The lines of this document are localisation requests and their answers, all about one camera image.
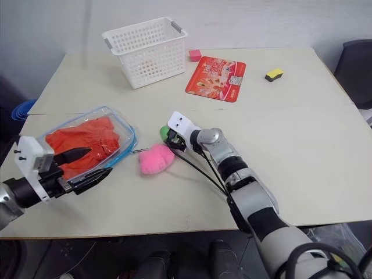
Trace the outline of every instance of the pink plush toy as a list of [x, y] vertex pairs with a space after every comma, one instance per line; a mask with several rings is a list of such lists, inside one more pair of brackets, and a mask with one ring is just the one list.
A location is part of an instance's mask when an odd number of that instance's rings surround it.
[[155, 174], [165, 170], [174, 160], [174, 153], [164, 144], [155, 144], [150, 150], [139, 154], [139, 165], [144, 174]]

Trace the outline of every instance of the white plastic basket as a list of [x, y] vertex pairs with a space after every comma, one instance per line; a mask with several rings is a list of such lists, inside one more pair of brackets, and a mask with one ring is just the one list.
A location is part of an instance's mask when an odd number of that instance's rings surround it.
[[134, 89], [185, 71], [187, 33], [168, 17], [102, 34]]

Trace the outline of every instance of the white wall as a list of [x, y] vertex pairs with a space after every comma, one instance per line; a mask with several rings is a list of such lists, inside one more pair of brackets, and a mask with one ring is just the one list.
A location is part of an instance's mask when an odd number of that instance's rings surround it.
[[108, 51], [101, 33], [161, 16], [188, 48], [311, 46], [333, 70], [372, 38], [372, 0], [0, 0], [0, 75], [37, 98], [65, 52]]

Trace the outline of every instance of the black cable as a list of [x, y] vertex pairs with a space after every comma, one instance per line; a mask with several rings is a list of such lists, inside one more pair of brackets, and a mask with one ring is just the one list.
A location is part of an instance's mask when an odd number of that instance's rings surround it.
[[217, 184], [217, 182], [215, 182], [215, 180], [213, 180], [209, 175], [207, 175], [204, 171], [202, 171], [200, 168], [198, 168], [196, 165], [194, 165], [193, 163], [191, 163], [188, 159], [186, 159], [185, 157], [182, 157], [180, 154], [178, 154], [175, 150], [173, 150], [172, 147], [170, 147], [169, 144], [167, 144], [167, 146], [169, 147], [169, 149], [178, 157], [180, 158], [181, 160], [185, 161], [186, 163], [188, 163], [190, 166], [192, 166], [194, 169], [196, 169], [198, 172], [200, 172], [201, 174], [203, 174], [206, 178], [208, 178], [210, 180], [210, 182], [212, 182], [224, 195], [227, 195], [227, 193], [225, 192], [225, 190], [219, 186]]
[[327, 251], [329, 253], [337, 255], [350, 267], [353, 273], [351, 278], [363, 279], [362, 274], [360, 273], [358, 267], [356, 266], [356, 264], [353, 262], [352, 259], [350, 259], [345, 253], [343, 253], [343, 251], [340, 251], [339, 249], [333, 246], [329, 246], [324, 243], [306, 243], [294, 249], [292, 253], [290, 254], [288, 261], [287, 261], [287, 266], [286, 266], [287, 270], [285, 272], [285, 279], [295, 279], [295, 270], [296, 270], [298, 258], [306, 251], [314, 250], [314, 249]]
[[371, 248], [364, 254], [364, 256], [362, 257], [362, 259], [360, 260], [359, 264], [358, 264], [358, 268], [360, 270], [360, 272], [363, 274], [364, 272], [366, 272], [366, 269], [367, 267], [369, 266], [369, 264], [371, 263], [372, 261], [372, 246]]
[[204, 151], [202, 151], [201, 153], [201, 156], [207, 161], [209, 167], [211, 168], [211, 170], [213, 171], [214, 175], [217, 177], [219, 183], [221, 184], [222, 188], [225, 190], [225, 192], [227, 193], [227, 189], [226, 189], [226, 186], [225, 186], [225, 183], [222, 182], [220, 176], [217, 174], [217, 172], [215, 171], [214, 167], [212, 166], [212, 164], [210, 163], [207, 155], [205, 154]]
[[50, 249], [51, 246], [52, 246], [52, 241], [53, 241], [53, 240], [49, 240], [48, 246], [46, 247], [46, 249], [45, 249], [45, 251], [44, 251], [44, 254], [42, 254], [42, 257], [41, 257], [41, 259], [40, 259], [40, 262], [39, 262], [39, 264], [38, 264], [38, 266], [37, 266], [37, 268], [36, 268], [36, 270], [35, 270], [35, 273], [34, 273], [34, 276], [32, 277], [32, 279], [35, 279], [35, 278], [36, 278], [36, 275], [38, 274], [39, 269], [40, 269], [40, 267], [41, 267], [41, 264], [44, 262], [45, 257], [47, 256], [47, 254], [48, 254], [48, 252], [49, 252], [49, 249]]

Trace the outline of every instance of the chair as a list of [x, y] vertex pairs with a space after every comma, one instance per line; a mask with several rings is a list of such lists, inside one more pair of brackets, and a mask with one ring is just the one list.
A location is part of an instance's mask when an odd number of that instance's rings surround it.
[[372, 40], [344, 43], [334, 76], [372, 126]]

